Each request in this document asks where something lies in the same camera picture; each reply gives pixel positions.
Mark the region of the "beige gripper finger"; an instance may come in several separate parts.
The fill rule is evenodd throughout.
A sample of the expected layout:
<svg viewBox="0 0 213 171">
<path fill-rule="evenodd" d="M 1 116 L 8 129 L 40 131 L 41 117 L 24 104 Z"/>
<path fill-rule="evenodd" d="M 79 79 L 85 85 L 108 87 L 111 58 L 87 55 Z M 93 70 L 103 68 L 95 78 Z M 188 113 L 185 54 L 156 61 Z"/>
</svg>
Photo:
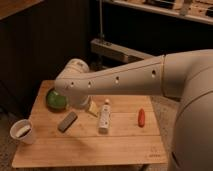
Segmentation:
<svg viewBox="0 0 213 171">
<path fill-rule="evenodd" d="M 96 105 L 96 103 L 94 101 L 91 101 L 89 103 L 89 106 L 88 106 L 88 109 L 87 109 L 87 112 L 91 115 L 93 115 L 94 117 L 97 117 L 98 116 L 98 112 L 99 112 L 99 109 Z"/>
</svg>

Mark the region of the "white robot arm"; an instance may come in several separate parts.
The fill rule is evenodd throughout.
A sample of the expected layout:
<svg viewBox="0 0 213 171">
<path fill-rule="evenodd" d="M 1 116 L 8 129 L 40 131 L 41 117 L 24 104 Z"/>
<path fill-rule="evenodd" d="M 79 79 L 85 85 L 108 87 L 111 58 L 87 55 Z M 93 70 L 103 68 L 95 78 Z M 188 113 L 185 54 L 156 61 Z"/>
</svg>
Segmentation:
<svg viewBox="0 0 213 171">
<path fill-rule="evenodd" d="M 54 82 L 73 107 L 90 95 L 162 95 L 178 98 L 168 171 L 213 171 L 213 49 L 151 57 L 91 72 L 70 60 Z"/>
</svg>

